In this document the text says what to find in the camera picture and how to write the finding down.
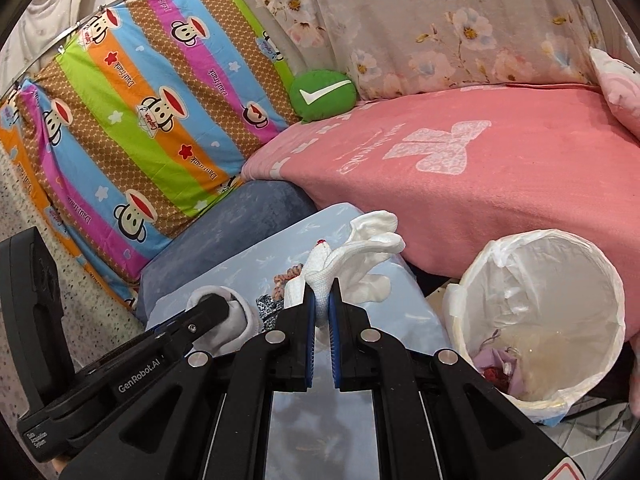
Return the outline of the white tissue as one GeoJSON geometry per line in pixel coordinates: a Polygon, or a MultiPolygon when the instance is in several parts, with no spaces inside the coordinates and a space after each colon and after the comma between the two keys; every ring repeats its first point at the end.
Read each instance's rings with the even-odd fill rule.
{"type": "Polygon", "coordinates": [[[243,344],[262,331],[264,323],[256,307],[250,306],[238,292],[226,286],[207,285],[195,289],[186,302],[186,310],[213,295],[227,301],[228,318],[194,341],[193,349],[206,351],[212,356],[224,356],[240,350],[243,344]]]}

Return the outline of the trash inside bin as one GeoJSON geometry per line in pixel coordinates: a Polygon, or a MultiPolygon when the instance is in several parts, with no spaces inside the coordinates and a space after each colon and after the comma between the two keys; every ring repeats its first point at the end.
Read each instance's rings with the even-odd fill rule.
{"type": "Polygon", "coordinates": [[[567,342],[559,332],[513,325],[487,338],[473,364],[501,392],[541,401],[559,389],[566,352],[567,342]]]}

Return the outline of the white bag-lined trash bin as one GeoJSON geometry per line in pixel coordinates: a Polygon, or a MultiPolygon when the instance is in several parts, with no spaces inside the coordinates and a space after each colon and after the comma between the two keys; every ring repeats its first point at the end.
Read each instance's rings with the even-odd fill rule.
{"type": "Polygon", "coordinates": [[[532,422],[556,425],[617,361],[625,340],[620,274],[589,240],[538,230],[492,240],[442,300],[451,347],[480,364],[485,348],[516,359],[506,396],[532,422]]]}

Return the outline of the black white hair scrunchie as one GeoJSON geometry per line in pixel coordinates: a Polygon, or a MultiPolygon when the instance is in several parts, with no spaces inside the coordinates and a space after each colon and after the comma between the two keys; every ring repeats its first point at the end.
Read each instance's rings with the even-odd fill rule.
{"type": "Polygon", "coordinates": [[[273,299],[270,294],[265,294],[256,299],[256,307],[262,320],[262,330],[268,332],[276,327],[278,315],[284,308],[284,299],[273,299]]]}

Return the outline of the brown hair scrunchie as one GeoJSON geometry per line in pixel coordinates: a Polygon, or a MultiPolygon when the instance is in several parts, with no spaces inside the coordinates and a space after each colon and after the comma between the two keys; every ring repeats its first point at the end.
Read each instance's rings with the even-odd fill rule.
{"type": "Polygon", "coordinates": [[[279,301],[284,298],[285,286],[289,281],[297,278],[303,270],[303,265],[297,263],[295,266],[291,266],[284,273],[277,274],[273,277],[273,289],[271,292],[271,298],[274,301],[279,301]]]}

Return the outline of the light blue patterned pillow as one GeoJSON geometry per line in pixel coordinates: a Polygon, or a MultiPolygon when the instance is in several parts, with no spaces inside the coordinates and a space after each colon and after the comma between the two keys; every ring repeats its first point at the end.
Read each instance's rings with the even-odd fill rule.
{"type": "MultiPolygon", "coordinates": [[[[154,326],[182,311],[192,292],[205,285],[227,286],[249,304],[273,288],[276,275],[306,261],[318,240],[337,247],[361,212],[334,205],[299,221],[219,264],[208,262],[205,235],[193,245],[171,244],[143,278],[146,324],[154,326]]],[[[368,302],[372,326],[423,353],[448,346],[439,318],[413,274],[399,257],[375,267],[390,279],[390,296],[368,302]]],[[[370,392],[341,393],[333,385],[331,356],[314,346],[314,382],[305,393],[273,397],[265,476],[268,479],[375,479],[378,456],[370,392]]]]}

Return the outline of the dark blue velvet cushion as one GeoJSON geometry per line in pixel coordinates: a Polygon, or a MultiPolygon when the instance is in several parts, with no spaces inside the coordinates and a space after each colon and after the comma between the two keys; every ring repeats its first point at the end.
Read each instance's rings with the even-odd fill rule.
{"type": "Polygon", "coordinates": [[[286,181],[250,181],[186,228],[142,270],[136,318],[148,322],[157,300],[219,263],[317,211],[286,181]]]}

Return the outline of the pink bed blanket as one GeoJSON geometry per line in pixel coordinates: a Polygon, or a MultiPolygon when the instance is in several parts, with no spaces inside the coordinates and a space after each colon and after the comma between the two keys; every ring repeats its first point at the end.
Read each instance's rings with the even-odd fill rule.
{"type": "Polygon", "coordinates": [[[472,87],[299,122],[250,156],[319,207],[396,214],[407,259],[450,278],[491,240],[559,229],[596,244],[639,330],[639,143],[584,86],[472,87]]]}

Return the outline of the green checkmark cushion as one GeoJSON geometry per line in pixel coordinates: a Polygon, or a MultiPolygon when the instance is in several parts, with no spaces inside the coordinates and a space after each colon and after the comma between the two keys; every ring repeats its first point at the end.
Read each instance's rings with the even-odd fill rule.
{"type": "Polygon", "coordinates": [[[357,104],[358,92],[345,74],[311,70],[294,78],[288,97],[303,122],[316,122],[352,110],[357,104]]]}

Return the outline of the colourful monkey striped pillow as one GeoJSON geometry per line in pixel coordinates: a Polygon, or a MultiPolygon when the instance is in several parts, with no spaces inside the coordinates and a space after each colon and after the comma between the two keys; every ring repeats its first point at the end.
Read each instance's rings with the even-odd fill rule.
{"type": "Polygon", "coordinates": [[[132,306],[145,266],[296,122],[291,82],[244,0],[134,0],[9,95],[1,143],[63,246],[132,306]]]}

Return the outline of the floral grey quilt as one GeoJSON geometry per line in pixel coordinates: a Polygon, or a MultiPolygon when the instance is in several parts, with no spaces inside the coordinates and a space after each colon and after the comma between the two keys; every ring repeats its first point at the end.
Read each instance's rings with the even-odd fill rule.
{"type": "Polygon", "coordinates": [[[367,100],[468,84],[592,84],[592,0],[244,0],[294,74],[367,100]]]}

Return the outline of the pink floral pillow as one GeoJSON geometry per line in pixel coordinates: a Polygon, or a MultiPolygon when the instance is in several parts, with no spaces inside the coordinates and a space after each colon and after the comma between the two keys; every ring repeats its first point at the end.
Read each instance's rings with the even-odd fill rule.
{"type": "Polygon", "coordinates": [[[639,73],[624,61],[600,49],[589,54],[600,88],[615,118],[636,138],[640,136],[639,73]]]}

